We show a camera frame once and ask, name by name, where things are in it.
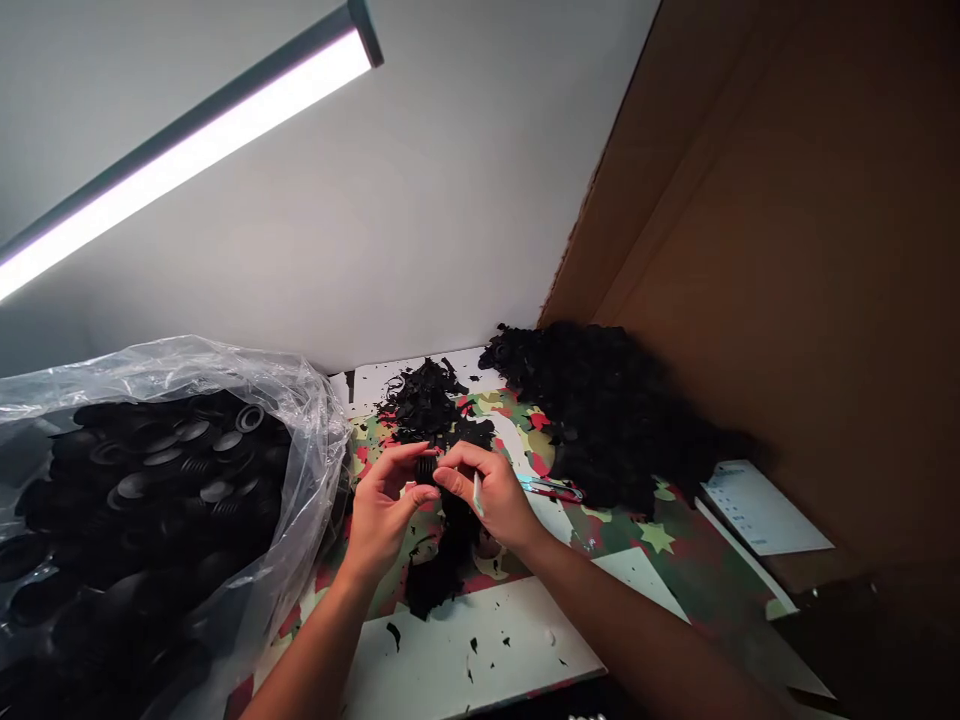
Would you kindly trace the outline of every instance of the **right hand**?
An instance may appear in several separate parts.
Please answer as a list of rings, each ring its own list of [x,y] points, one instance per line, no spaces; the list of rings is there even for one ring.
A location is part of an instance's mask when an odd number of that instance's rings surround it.
[[[530,507],[510,461],[500,453],[461,441],[440,457],[437,465],[433,479],[475,513],[472,478],[475,470],[484,476],[480,489],[484,514],[480,522],[500,544],[522,554],[550,536]]]

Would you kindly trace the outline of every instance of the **finger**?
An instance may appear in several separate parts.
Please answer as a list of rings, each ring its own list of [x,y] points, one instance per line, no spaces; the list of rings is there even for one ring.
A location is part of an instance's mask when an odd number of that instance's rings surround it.
[[[403,467],[408,462],[412,464],[414,459],[427,449],[428,444],[429,443],[424,441],[410,443],[409,445],[394,445],[393,447],[388,447],[380,453],[380,457],[377,458],[377,461],[373,464],[373,467],[370,468],[370,472],[367,473],[364,479],[368,479],[371,485],[376,487],[380,492],[383,492],[386,479],[390,476],[393,469]]]
[[[417,511],[417,508],[431,500],[439,500],[440,491],[432,485],[415,485],[407,490],[393,507],[394,513],[400,516],[403,525],[410,522],[410,518]]]
[[[438,485],[466,501],[470,508],[476,512],[476,508],[473,507],[473,482],[466,476],[453,468],[437,468],[433,473],[433,479],[437,481]]]
[[[502,461],[503,455],[492,453],[461,440],[450,448],[450,452],[440,458],[437,465],[446,468],[467,465],[478,469],[484,475],[489,475],[500,467]]]

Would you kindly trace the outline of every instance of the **star pattern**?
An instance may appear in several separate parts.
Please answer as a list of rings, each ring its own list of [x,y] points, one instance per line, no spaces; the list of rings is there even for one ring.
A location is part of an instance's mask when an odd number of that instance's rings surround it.
[[[670,547],[670,543],[676,540],[675,537],[668,535],[666,530],[663,529],[662,523],[637,523],[640,526],[640,529],[643,531],[643,535],[640,537],[646,543],[650,543],[653,546],[653,549],[657,551],[657,554],[660,554],[661,550],[666,550],[668,553],[673,555],[673,548]]]

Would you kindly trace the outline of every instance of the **fluorescent light fixture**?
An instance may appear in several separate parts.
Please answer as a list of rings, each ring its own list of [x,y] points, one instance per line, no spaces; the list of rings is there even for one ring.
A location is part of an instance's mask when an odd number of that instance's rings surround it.
[[[383,62],[350,0],[0,247],[0,302],[88,242]]]

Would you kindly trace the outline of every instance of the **white wall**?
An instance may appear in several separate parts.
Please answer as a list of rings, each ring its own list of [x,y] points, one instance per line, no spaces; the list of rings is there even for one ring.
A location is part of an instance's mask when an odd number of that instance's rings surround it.
[[[6,238],[336,0],[7,0]],[[657,0],[369,0],[386,63],[0,305],[0,374],[195,332],[331,372],[536,322]]]

